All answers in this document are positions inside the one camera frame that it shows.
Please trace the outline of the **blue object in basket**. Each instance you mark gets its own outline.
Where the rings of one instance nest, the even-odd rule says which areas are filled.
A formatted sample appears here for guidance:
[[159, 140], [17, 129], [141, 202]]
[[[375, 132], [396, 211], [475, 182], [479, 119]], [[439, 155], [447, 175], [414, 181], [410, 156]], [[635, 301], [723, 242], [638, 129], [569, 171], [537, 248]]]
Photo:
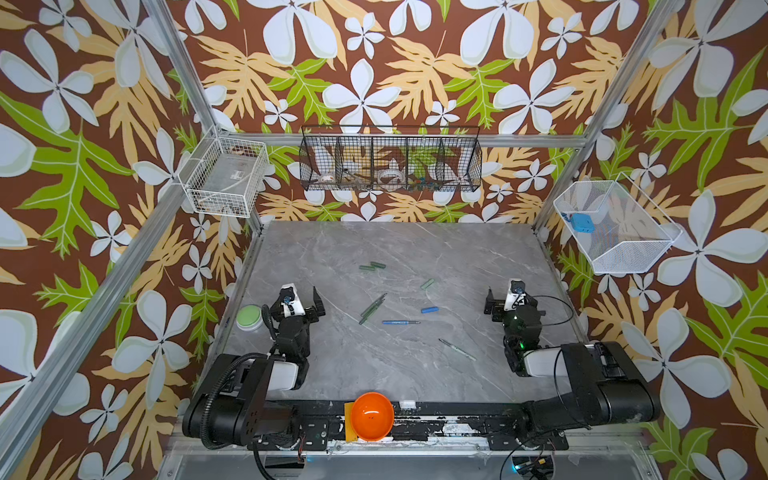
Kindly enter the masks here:
[[595, 223], [589, 214], [573, 213], [569, 216], [569, 223], [575, 233], [592, 234], [596, 230]]

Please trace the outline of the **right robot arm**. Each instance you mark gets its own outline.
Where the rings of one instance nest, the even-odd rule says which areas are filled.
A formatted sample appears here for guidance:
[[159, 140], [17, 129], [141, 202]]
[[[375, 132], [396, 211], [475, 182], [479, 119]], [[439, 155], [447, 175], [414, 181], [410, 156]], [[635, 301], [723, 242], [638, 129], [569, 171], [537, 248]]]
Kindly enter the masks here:
[[511, 371], [523, 378], [550, 380], [555, 390], [551, 398], [513, 408], [517, 436], [536, 438], [570, 429], [649, 422], [660, 416], [659, 395], [618, 343], [543, 346], [545, 312], [523, 282], [512, 280], [503, 299], [489, 292], [484, 313], [503, 327], [503, 350]]

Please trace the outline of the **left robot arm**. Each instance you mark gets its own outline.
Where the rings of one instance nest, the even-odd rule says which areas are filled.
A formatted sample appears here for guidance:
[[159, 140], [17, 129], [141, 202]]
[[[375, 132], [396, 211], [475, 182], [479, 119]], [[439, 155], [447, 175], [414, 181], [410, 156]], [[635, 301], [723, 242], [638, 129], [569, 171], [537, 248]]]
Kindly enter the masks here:
[[272, 346], [267, 353], [220, 354], [201, 381], [182, 418], [182, 433], [209, 450], [250, 447], [260, 438], [289, 448], [302, 437], [301, 415], [292, 404], [269, 401], [270, 392], [297, 390], [309, 371], [312, 324], [326, 314], [316, 289], [304, 305], [293, 283], [272, 305], [259, 308]]

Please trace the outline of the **green pen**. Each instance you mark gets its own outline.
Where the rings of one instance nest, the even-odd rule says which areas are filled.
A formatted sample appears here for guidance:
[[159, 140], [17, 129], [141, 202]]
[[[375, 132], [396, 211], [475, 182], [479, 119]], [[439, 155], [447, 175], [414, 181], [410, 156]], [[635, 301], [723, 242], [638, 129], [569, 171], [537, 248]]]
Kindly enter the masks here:
[[368, 315], [370, 315], [370, 312], [371, 312], [371, 311], [372, 311], [372, 310], [373, 310], [373, 309], [374, 309], [376, 306], [379, 306], [379, 305], [380, 305], [380, 304], [383, 302], [383, 300], [386, 298], [386, 296], [387, 296], [387, 293], [384, 293], [384, 294], [380, 295], [380, 296], [379, 296], [379, 297], [378, 297], [376, 300], [374, 300], [374, 301], [372, 302], [372, 304], [371, 304], [371, 305], [369, 305], [369, 306], [368, 306], [368, 307], [367, 307], [367, 308], [366, 308], [366, 309], [363, 311], [363, 313], [361, 314], [361, 316], [363, 316], [363, 317], [367, 317]]
[[369, 319], [369, 318], [370, 318], [370, 317], [371, 317], [371, 316], [372, 316], [372, 315], [373, 315], [373, 314], [374, 314], [374, 313], [375, 313], [375, 312], [378, 310], [378, 308], [381, 306], [381, 304], [380, 304], [379, 306], [376, 306], [376, 307], [375, 307], [375, 308], [374, 308], [374, 309], [373, 309], [373, 310], [370, 312], [370, 315], [368, 315], [367, 317], [363, 317], [363, 316], [362, 316], [362, 317], [361, 317], [361, 319], [360, 319], [360, 321], [359, 321], [359, 325], [363, 325], [363, 324], [364, 324], [364, 323], [365, 323], [365, 322], [366, 322], [366, 321], [367, 321], [367, 320], [368, 320], [368, 319]]
[[464, 357], [468, 358], [469, 360], [471, 360], [471, 361], [477, 361], [477, 358], [476, 358], [475, 356], [473, 356], [473, 355], [472, 355], [472, 354], [470, 354], [469, 352], [467, 352], [467, 351], [465, 351], [465, 350], [461, 349], [461, 348], [460, 348], [460, 347], [458, 347], [457, 345], [455, 345], [455, 344], [453, 344], [453, 343], [449, 342], [448, 340], [446, 340], [446, 339], [443, 339], [443, 338], [438, 338], [438, 341], [439, 341], [441, 344], [443, 344], [444, 346], [446, 346], [447, 348], [449, 348], [449, 349], [451, 349], [452, 351], [454, 351], [454, 352], [456, 352], [456, 353], [458, 353], [458, 354], [460, 354], [460, 355], [462, 355], [462, 356], [464, 356]]

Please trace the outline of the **green push button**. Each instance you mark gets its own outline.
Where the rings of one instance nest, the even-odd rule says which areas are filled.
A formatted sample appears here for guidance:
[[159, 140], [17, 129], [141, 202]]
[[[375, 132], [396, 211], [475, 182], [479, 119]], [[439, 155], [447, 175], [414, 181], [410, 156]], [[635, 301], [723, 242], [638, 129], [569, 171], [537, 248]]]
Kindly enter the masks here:
[[240, 308], [235, 318], [236, 326], [246, 332], [255, 331], [262, 325], [261, 308], [257, 305], [246, 305]]

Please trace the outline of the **white mesh basket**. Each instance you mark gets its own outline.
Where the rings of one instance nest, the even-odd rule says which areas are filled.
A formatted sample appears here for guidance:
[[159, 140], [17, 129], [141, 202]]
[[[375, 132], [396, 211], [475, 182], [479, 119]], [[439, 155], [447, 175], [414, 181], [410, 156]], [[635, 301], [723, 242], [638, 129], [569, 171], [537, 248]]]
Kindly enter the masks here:
[[[683, 233], [626, 174], [614, 180], [575, 181], [555, 199], [554, 208], [598, 275], [646, 273]], [[589, 214], [595, 232], [575, 233], [569, 223], [573, 213]]]

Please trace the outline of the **blue pen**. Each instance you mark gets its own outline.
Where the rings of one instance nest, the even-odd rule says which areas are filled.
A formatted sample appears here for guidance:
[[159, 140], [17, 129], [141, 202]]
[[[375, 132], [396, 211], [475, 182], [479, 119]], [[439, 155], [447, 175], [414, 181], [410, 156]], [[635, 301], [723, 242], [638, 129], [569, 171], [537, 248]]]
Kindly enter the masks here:
[[382, 320], [382, 325], [419, 325], [421, 322], [418, 320]]

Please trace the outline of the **orange bowl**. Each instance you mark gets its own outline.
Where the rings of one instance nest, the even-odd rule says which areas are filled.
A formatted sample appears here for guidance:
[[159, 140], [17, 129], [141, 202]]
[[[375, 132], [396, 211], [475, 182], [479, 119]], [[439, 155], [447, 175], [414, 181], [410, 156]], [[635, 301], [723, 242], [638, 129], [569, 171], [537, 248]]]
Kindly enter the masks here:
[[357, 437], [376, 442], [387, 437], [394, 426], [395, 412], [392, 402], [378, 392], [367, 392], [352, 404], [350, 422]]

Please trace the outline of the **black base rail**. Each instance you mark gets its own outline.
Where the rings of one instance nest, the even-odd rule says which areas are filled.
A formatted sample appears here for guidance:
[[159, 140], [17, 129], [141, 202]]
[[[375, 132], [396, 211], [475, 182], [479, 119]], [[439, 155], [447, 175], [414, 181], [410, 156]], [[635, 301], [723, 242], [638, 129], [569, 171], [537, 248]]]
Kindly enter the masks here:
[[[298, 425], [288, 433], [265, 434], [256, 438], [265, 451], [329, 453], [351, 436], [351, 404], [339, 400], [279, 400], [292, 407]], [[565, 434], [542, 430], [536, 437], [523, 417], [520, 404], [466, 402], [395, 402], [394, 424], [387, 442], [427, 447], [443, 439], [456, 439], [480, 451], [510, 451], [524, 442], [526, 449], [569, 448]]]

